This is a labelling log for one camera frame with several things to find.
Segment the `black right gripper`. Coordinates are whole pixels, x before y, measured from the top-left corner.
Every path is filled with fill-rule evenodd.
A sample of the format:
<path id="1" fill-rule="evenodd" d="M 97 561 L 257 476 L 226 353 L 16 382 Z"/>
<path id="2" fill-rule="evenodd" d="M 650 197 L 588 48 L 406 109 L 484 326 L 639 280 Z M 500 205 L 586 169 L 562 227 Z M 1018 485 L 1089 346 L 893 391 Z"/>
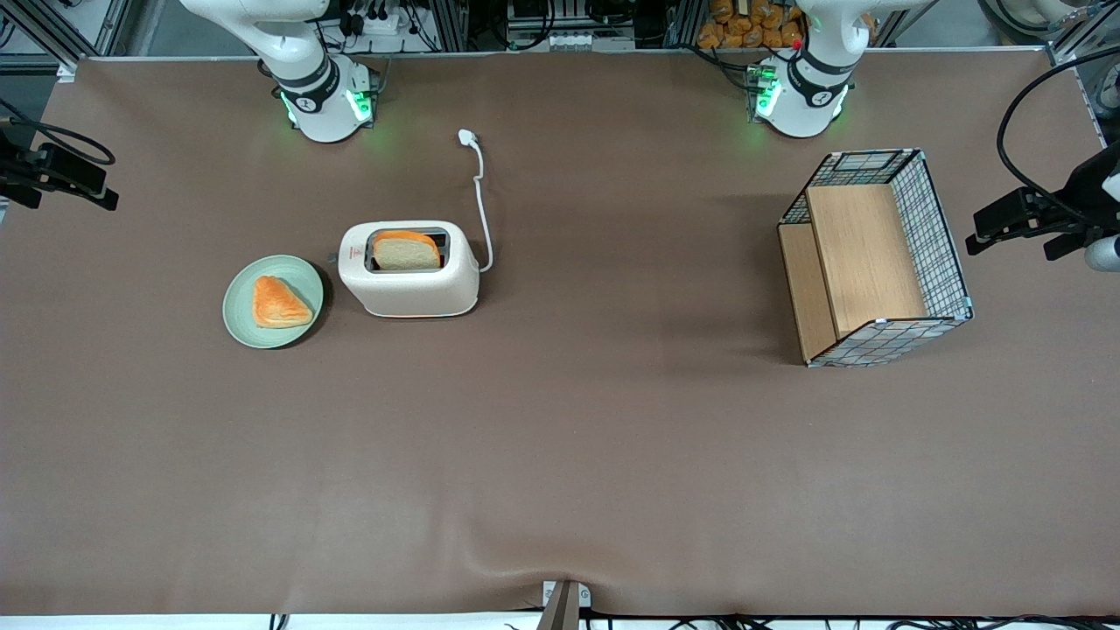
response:
<path id="1" fill-rule="evenodd" d="M 38 149 L 25 149 L 1 132 L 1 185 L 3 189 L 65 189 L 67 194 L 88 200 L 105 211 L 114 212 L 119 195 L 108 187 L 108 173 L 59 143 L 41 143 Z"/>

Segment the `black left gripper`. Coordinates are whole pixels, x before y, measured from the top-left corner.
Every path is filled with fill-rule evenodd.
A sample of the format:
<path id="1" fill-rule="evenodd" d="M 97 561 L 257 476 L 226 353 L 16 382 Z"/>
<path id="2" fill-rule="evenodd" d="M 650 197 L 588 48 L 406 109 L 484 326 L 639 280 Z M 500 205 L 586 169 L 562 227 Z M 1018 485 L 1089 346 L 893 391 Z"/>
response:
<path id="1" fill-rule="evenodd" d="M 976 211 L 976 233 L 965 240 L 969 256 L 1015 238 L 1053 235 L 1056 241 L 1103 241 L 1119 233 L 1117 147 L 1101 149 L 1068 173 L 1060 191 L 1026 175 L 1000 200 Z"/>

